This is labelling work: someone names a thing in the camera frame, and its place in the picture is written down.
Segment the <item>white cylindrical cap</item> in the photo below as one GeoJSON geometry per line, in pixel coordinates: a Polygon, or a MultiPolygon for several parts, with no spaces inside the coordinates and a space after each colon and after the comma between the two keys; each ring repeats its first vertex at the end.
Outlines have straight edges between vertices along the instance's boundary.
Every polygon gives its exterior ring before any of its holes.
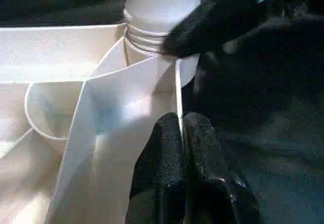
{"type": "Polygon", "coordinates": [[[127,0],[128,39],[143,50],[158,52],[169,31],[199,4],[200,0],[127,0]]]}

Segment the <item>black rubber glove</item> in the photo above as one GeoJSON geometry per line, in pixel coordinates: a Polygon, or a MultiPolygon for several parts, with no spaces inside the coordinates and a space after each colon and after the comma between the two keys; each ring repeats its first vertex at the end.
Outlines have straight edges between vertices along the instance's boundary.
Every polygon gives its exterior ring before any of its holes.
{"type": "Polygon", "coordinates": [[[187,181],[178,117],[169,113],[154,125],[136,162],[126,224],[182,224],[187,181]]]}
{"type": "Polygon", "coordinates": [[[210,121],[189,113],[184,117],[190,222],[260,224],[258,203],[240,164],[217,138],[210,121]]]}

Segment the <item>white plastic tray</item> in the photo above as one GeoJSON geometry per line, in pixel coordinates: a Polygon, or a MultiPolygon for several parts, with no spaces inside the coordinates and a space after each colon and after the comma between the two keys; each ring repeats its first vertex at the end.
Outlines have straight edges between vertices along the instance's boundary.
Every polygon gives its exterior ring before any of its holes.
{"type": "Polygon", "coordinates": [[[159,117],[181,122],[197,62],[124,29],[0,29],[0,223],[44,223],[49,204],[47,223],[124,223],[135,161],[159,117]]]}

